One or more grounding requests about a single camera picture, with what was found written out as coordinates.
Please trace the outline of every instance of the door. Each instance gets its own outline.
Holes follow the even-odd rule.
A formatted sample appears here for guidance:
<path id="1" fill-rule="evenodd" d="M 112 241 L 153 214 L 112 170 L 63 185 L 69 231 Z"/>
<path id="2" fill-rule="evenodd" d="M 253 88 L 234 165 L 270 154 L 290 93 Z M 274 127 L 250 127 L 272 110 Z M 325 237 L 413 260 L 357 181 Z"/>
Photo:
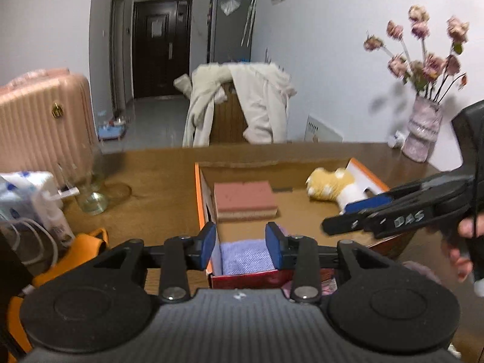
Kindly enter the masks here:
<path id="1" fill-rule="evenodd" d="M 111 0 L 110 77 L 113 115 L 125 109 L 124 95 L 124 0 Z"/>
<path id="2" fill-rule="evenodd" d="M 135 98 L 176 95 L 173 81 L 190 70 L 192 0 L 135 3 Z"/>

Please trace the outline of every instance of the pink vase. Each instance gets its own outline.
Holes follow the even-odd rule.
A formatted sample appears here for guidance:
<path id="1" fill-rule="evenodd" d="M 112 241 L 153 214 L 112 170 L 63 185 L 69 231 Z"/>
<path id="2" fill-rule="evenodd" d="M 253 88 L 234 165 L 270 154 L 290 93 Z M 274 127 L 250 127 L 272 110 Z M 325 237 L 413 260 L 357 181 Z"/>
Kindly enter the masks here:
<path id="1" fill-rule="evenodd" d="M 417 95 L 408 121 L 410 134 L 402 147 L 402 152 L 415 162 L 425 162 L 430 146 L 437 141 L 441 124 L 440 106 Z"/>

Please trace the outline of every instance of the table surface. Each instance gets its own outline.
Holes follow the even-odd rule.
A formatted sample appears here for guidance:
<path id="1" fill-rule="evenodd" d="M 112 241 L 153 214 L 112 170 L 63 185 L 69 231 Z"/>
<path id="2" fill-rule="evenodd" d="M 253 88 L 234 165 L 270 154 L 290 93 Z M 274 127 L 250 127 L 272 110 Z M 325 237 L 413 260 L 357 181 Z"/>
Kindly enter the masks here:
<path id="1" fill-rule="evenodd" d="M 282 145 L 229 145 L 200 149 L 156 149 L 105 156 L 106 186 L 113 200 L 106 212 L 88 216 L 71 200 L 64 209 L 73 232 L 104 227 L 110 245 L 138 238 L 158 245 L 173 236 L 197 235 L 195 195 L 196 162 L 317 161 L 356 158 L 384 183 L 394 187 L 436 172 L 417 164 L 386 144 L 297 143 Z M 456 336 L 465 361 L 476 362 L 482 348 L 484 299 L 477 299 L 472 285 L 459 285 L 440 253 L 440 236 L 418 232 L 402 259 L 431 267 L 458 296 L 462 306 L 461 329 Z M 146 289 L 157 291 L 159 270 L 150 270 Z M 207 287 L 204 273 L 189 272 L 190 287 Z"/>

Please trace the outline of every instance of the finger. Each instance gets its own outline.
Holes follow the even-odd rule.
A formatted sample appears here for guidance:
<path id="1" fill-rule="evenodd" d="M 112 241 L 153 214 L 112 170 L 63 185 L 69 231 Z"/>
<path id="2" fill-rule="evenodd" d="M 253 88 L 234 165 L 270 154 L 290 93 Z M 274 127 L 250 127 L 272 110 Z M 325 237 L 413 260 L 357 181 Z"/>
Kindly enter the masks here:
<path id="1" fill-rule="evenodd" d="M 459 258 L 459 259 L 457 259 L 457 260 L 456 260 L 456 261 L 453 263 L 453 266 L 454 266 L 455 268 L 459 268 L 459 267 L 464 266 L 464 265 L 466 265 L 466 264 L 468 264 L 468 263 L 472 263 L 472 261 L 471 261 L 470 259 L 468 259 L 468 258 Z"/>
<path id="2" fill-rule="evenodd" d="M 470 239 L 473 237 L 474 220 L 473 218 L 466 218 L 459 224 L 459 235 Z M 484 235 L 484 214 L 479 214 L 477 217 L 477 236 Z"/>
<path id="3" fill-rule="evenodd" d="M 466 261 L 457 267 L 457 278 L 459 282 L 464 282 L 473 271 L 473 263 Z"/>
<path id="4" fill-rule="evenodd" d="M 449 250 L 449 259 L 451 263 L 456 263 L 460 259 L 460 251 L 458 248 L 451 248 Z"/>
<path id="5" fill-rule="evenodd" d="M 446 240 L 442 240 L 440 245 L 442 249 L 442 253 L 451 260 L 451 262 L 455 262 L 457 259 L 460 258 L 460 251 L 458 248 L 450 245 Z"/>

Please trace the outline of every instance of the pink flower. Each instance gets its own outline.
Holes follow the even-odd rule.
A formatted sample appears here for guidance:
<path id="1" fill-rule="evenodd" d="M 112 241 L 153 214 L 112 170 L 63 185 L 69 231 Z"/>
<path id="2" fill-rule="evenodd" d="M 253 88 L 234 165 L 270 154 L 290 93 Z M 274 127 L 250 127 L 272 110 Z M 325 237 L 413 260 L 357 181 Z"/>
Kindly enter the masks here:
<path id="1" fill-rule="evenodd" d="M 457 75 L 460 72 L 460 63 L 456 56 L 451 54 L 447 57 L 447 73 L 451 76 Z"/>
<path id="2" fill-rule="evenodd" d="M 427 54 L 427 58 L 425 59 L 425 64 L 422 70 L 423 76 L 429 82 L 435 82 L 437 78 L 442 75 L 446 64 L 446 59 L 437 57 L 433 53 Z"/>
<path id="3" fill-rule="evenodd" d="M 393 21 L 389 21 L 387 25 L 387 35 L 394 40 L 400 41 L 403 37 L 403 26 L 398 26 Z"/>
<path id="4" fill-rule="evenodd" d="M 430 16 L 428 15 L 425 7 L 422 7 L 421 5 L 412 5 L 408 10 L 408 18 L 411 21 L 427 22 L 430 19 Z"/>
<path id="5" fill-rule="evenodd" d="M 402 78 L 407 72 L 407 63 L 402 55 L 393 56 L 388 62 L 388 69 L 396 78 Z"/>
<path id="6" fill-rule="evenodd" d="M 428 37 L 430 35 L 430 30 L 428 29 L 427 22 L 416 21 L 412 26 L 412 34 L 421 40 Z"/>
<path id="7" fill-rule="evenodd" d="M 447 21 L 447 34 L 455 43 L 467 42 L 467 32 L 469 31 L 469 22 L 462 23 L 455 16 Z"/>
<path id="8" fill-rule="evenodd" d="M 372 35 L 371 37 L 368 36 L 368 38 L 363 44 L 363 47 L 367 52 L 373 52 L 374 50 L 378 50 L 382 46 L 383 46 L 383 40 L 381 40 L 375 35 Z"/>

